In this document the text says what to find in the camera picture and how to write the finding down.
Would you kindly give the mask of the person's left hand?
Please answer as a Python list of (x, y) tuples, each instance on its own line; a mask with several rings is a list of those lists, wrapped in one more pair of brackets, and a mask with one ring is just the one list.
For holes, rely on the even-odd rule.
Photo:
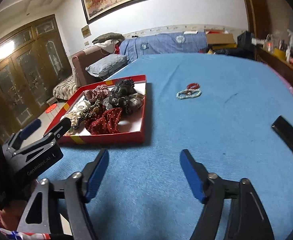
[(25, 200), (14, 200), (0, 210), (0, 228), (16, 231), (26, 205)]

